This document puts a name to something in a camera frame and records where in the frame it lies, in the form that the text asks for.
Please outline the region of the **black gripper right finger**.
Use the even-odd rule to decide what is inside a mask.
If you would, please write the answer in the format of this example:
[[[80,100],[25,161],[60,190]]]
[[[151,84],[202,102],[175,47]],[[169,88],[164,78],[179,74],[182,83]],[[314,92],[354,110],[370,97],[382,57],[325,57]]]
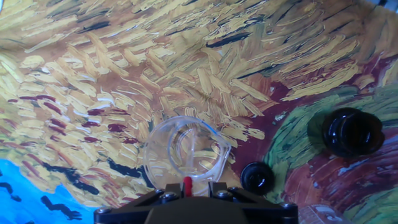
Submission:
[[[209,198],[225,201],[231,208],[223,207],[232,215],[237,208],[247,223],[298,224],[299,209],[294,203],[276,204],[239,187],[227,187],[224,182],[208,183]]]

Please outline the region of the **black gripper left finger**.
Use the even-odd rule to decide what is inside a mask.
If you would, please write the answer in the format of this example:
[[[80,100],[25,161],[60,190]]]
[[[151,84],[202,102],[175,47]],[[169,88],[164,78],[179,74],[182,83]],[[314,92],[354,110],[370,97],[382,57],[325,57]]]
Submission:
[[[150,211],[160,205],[181,199],[183,183],[167,184],[119,208],[102,207],[94,212],[95,224],[145,223]]]

